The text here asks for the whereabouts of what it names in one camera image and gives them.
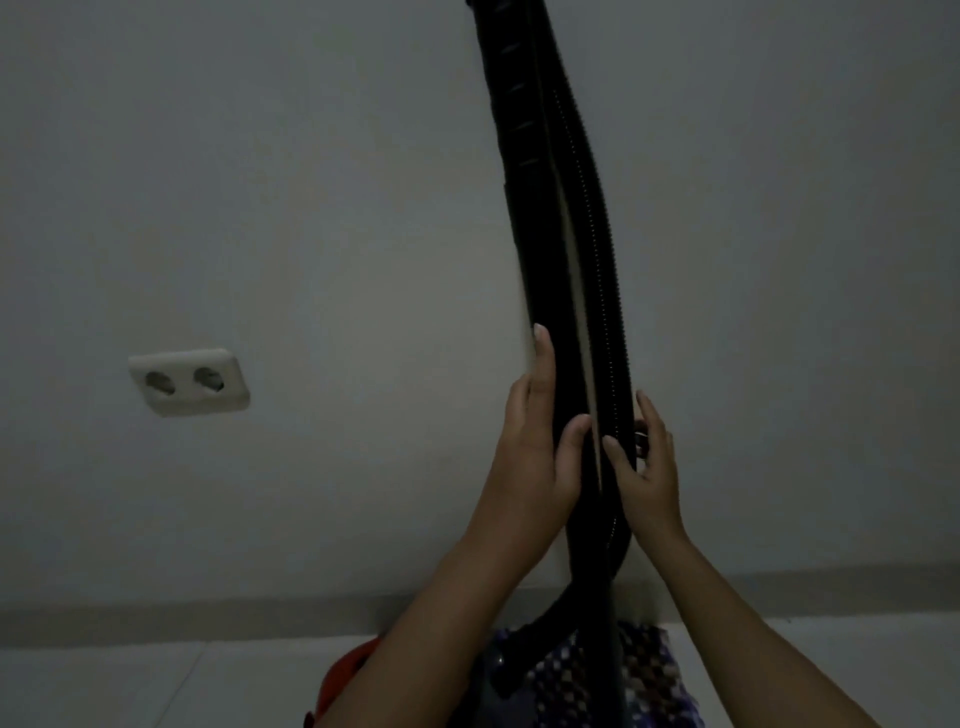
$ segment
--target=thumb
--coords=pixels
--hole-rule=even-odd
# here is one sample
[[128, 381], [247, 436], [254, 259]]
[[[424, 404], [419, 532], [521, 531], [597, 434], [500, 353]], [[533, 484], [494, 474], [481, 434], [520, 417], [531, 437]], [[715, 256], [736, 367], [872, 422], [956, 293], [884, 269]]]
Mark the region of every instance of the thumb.
[[613, 471], [616, 473], [616, 484], [623, 488], [627, 484], [627, 479], [636, 475], [636, 471], [627, 458], [627, 453], [623, 451], [620, 443], [612, 435], [604, 435], [603, 451], [610, 459], [610, 464], [613, 465]]
[[590, 415], [577, 415], [564, 427], [557, 445], [557, 489], [570, 501], [580, 495], [580, 464], [584, 455], [584, 438], [590, 432]]

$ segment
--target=hand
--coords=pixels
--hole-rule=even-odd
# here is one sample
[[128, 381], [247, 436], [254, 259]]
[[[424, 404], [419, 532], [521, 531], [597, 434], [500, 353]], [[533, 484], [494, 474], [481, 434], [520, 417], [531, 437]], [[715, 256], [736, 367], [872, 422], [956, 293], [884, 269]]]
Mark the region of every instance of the hand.
[[510, 389], [503, 432], [465, 543], [497, 559], [512, 585], [550, 548], [580, 495], [590, 415], [577, 415], [553, 450], [556, 365], [546, 328], [534, 326], [534, 371]]
[[610, 435], [604, 437], [603, 449], [616, 471], [616, 484], [620, 488], [627, 522], [636, 541], [649, 554], [664, 541], [686, 541], [687, 537], [680, 516], [680, 486], [673, 454], [673, 435], [667, 432], [657, 408], [646, 395], [637, 392], [636, 401], [650, 439], [650, 452], [643, 472], [634, 471], [623, 448]]

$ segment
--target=black corrugated hose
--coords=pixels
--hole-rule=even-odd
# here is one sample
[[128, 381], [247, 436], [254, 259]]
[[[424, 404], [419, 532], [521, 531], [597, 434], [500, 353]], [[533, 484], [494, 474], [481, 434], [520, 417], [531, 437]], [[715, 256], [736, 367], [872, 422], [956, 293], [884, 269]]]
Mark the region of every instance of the black corrugated hose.
[[[596, 422], [633, 462], [634, 410], [610, 225], [546, 7], [543, 0], [468, 3], [491, 95], [530, 318], [549, 329], [557, 354], [554, 441], [570, 418], [588, 411], [564, 244], [568, 230], [583, 283]], [[592, 452], [589, 440], [585, 452]], [[623, 563], [631, 532], [612, 467], [606, 457], [601, 462], [597, 473], [594, 459], [584, 457], [580, 500], [566, 527], [571, 583], [539, 619], [501, 645], [502, 664], [492, 682], [501, 695], [512, 693], [529, 669], [576, 631], [585, 650], [595, 724], [619, 727], [626, 716], [611, 579]], [[600, 482], [608, 487], [601, 491]]]

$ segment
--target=wall socket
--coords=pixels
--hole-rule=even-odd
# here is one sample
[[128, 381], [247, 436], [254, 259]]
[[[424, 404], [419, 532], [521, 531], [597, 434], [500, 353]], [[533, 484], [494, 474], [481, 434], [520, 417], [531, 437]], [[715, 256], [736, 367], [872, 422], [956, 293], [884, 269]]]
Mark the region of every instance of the wall socket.
[[226, 349], [131, 356], [127, 365], [144, 401], [160, 417], [235, 412], [250, 406], [240, 363]]

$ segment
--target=white tile floor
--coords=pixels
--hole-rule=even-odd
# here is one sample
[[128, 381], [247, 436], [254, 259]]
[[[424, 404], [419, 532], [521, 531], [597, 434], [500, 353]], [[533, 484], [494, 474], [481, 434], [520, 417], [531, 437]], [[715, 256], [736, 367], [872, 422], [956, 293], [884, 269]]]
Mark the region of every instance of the white tile floor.
[[[953, 726], [960, 615], [772, 622], [884, 726]], [[730, 726], [689, 637], [668, 625], [710, 728]], [[0, 726], [300, 726], [327, 668], [364, 637], [0, 651]]]

